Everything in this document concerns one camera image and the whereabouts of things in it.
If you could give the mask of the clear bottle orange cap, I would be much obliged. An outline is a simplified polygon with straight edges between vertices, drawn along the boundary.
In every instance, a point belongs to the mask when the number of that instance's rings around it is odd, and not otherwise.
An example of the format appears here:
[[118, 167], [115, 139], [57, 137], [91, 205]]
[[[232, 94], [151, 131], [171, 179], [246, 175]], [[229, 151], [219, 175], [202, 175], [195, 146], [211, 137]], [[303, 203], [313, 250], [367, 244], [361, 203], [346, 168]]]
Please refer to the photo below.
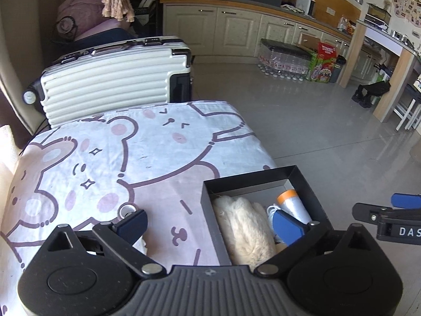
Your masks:
[[290, 189], [282, 192], [277, 197], [277, 202], [282, 210], [299, 220], [301, 223], [308, 224], [312, 221], [312, 218], [307, 212], [296, 190]]

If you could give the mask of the cream fluffy plush toy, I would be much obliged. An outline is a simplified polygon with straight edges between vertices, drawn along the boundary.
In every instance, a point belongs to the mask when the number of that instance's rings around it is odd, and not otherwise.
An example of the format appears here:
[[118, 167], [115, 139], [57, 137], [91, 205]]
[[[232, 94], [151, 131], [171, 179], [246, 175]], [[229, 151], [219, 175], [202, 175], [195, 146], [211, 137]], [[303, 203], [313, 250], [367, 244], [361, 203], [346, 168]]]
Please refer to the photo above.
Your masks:
[[262, 205], [224, 195], [213, 201], [213, 210], [232, 264], [254, 270], [276, 254]]

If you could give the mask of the white yarn bundle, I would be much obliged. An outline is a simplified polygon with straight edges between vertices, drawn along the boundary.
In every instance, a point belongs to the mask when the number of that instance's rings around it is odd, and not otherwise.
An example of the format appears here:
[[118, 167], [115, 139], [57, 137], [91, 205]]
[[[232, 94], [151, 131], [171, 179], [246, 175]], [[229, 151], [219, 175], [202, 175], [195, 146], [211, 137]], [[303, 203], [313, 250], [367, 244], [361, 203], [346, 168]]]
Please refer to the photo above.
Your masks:
[[269, 227], [270, 227], [271, 232], [273, 234], [274, 241], [275, 241], [275, 243], [284, 244], [284, 241], [275, 233], [274, 226], [273, 226], [273, 217], [274, 217], [274, 214], [278, 210], [280, 210], [280, 207], [278, 205], [275, 205], [275, 204], [269, 205], [266, 208], [266, 212], [267, 212], [267, 216], [268, 216], [268, 222], [269, 222]]

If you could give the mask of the brown tape roll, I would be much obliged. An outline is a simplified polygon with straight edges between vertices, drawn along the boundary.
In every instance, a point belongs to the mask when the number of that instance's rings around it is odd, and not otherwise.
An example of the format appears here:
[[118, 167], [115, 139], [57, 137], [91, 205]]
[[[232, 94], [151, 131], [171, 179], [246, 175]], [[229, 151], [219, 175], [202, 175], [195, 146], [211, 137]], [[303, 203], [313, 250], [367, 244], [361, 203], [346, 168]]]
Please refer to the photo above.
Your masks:
[[118, 209], [118, 217], [122, 220], [137, 211], [137, 207], [132, 203], [124, 203]]

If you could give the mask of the white cotton wad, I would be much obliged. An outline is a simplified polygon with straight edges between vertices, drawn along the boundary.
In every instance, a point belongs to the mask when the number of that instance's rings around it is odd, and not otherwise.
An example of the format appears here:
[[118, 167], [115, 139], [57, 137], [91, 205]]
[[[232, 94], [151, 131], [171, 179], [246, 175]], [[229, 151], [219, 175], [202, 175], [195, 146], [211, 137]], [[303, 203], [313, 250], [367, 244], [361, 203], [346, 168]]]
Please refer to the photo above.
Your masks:
[[147, 255], [147, 247], [146, 247], [146, 242], [143, 239], [143, 236], [141, 236], [134, 244], [133, 247], [135, 249], [137, 249], [137, 251], [139, 251], [140, 253]]

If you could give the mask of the bear print bed sheet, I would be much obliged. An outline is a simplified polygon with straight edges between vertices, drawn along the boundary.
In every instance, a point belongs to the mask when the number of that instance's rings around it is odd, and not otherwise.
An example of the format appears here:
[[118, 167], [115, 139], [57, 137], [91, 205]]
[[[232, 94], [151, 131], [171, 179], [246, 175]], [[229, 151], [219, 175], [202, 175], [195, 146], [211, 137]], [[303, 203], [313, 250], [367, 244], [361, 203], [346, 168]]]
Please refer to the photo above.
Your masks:
[[57, 225], [90, 230], [117, 222], [124, 203], [147, 213], [150, 258], [166, 268], [217, 265], [204, 182], [274, 165], [224, 101], [100, 113], [39, 134], [1, 195], [1, 314], [24, 314], [19, 278]]

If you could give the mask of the black step stool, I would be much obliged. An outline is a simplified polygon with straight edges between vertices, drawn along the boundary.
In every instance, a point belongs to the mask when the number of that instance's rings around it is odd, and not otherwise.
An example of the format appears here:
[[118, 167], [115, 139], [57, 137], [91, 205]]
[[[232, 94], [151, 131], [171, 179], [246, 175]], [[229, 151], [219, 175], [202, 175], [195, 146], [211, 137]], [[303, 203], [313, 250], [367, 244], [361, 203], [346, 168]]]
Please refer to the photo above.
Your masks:
[[360, 84], [352, 96], [352, 100], [358, 103], [363, 108], [371, 107], [372, 97], [381, 97], [390, 90], [390, 83], [388, 81], [378, 81], [368, 85]]

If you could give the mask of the white paper towel sheet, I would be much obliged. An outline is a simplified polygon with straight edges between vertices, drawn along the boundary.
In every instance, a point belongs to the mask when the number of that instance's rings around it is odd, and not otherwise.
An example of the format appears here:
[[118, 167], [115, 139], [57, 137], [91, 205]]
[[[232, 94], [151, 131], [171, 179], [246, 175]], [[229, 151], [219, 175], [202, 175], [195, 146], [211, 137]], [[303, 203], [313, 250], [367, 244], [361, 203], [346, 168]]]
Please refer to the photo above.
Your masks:
[[10, 125], [1, 127], [0, 141], [1, 192], [7, 193], [19, 160], [19, 149]]

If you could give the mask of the white ribbed suitcase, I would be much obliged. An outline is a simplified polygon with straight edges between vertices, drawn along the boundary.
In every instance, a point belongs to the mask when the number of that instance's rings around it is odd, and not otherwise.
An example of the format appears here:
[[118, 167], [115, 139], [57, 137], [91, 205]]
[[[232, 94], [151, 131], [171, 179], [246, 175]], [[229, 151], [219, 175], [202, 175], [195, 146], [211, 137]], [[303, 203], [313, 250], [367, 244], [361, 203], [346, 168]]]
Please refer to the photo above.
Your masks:
[[192, 53], [175, 36], [135, 38], [68, 53], [22, 94], [53, 128], [108, 111], [192, 98]]

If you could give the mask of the red green carton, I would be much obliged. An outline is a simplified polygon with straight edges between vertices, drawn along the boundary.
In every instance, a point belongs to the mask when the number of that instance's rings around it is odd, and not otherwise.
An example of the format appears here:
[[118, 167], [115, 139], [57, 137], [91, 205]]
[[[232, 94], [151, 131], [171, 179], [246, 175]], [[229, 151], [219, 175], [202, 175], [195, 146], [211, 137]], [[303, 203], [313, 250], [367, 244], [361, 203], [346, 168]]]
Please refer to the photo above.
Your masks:
[[317, 83], [329, 83], [337, 59], [337, 48], [328, 43], [319, 42], [313, 51], [308, 69], [307, 80]]

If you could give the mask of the pack of water bottles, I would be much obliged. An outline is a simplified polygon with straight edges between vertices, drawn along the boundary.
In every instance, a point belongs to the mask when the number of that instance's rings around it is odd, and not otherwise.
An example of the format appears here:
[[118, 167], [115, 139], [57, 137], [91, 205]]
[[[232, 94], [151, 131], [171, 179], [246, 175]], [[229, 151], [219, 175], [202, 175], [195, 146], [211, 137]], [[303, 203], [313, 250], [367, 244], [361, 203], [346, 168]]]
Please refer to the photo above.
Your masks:
[[258, 50], [258, 67], [267, 76], [304, 81], [313, 55], [296, 45], [262, 38]]

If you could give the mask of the cream kitchen cabinets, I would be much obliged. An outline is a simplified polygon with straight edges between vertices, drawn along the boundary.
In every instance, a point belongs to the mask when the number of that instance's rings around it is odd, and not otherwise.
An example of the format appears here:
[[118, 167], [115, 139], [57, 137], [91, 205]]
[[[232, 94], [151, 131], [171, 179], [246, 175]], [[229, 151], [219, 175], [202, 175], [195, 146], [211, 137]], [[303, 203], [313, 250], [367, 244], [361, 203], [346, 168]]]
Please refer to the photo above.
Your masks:
[[160, 0], [163, 33], [181, 38], [198, 60], [252, 63], [263, 38], [292, 45], [322, 41], [348, 55], [351, 36], [307, 16], [247, 0]]

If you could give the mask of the white toaster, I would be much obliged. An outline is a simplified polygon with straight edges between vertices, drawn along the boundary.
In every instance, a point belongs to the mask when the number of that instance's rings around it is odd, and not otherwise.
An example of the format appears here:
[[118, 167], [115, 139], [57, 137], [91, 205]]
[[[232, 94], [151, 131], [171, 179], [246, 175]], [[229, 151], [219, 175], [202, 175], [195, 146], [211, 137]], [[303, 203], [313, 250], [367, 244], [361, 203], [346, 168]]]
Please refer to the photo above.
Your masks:
[[315, 13], [315, 0], [296, 0], [295, 7], [303, 11], [307, 16], [314, 16]]

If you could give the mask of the pink bedding bundle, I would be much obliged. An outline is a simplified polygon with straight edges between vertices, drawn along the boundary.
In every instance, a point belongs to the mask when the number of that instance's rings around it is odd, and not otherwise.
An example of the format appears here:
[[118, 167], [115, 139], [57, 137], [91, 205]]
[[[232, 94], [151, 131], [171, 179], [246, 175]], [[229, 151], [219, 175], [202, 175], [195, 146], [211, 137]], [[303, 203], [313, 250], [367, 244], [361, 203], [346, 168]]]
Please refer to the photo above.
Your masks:
[[58, 7], [55, 31], [68, 41], [78, 41], [111, 29], [128, 31], [130, 24], [102, 15], [102, 0], [65, 0]]

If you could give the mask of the beige tasselled cloth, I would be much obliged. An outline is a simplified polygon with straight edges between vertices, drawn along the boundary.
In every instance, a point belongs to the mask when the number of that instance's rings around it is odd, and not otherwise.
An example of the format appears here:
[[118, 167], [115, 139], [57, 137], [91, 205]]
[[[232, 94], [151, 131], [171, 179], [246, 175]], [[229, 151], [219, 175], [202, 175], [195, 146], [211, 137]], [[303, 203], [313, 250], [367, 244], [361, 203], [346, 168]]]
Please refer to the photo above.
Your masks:
[[102, 16], [117, 21], [134, 22], [135, 13], [130, 0], [101, 0], [103, 3]]

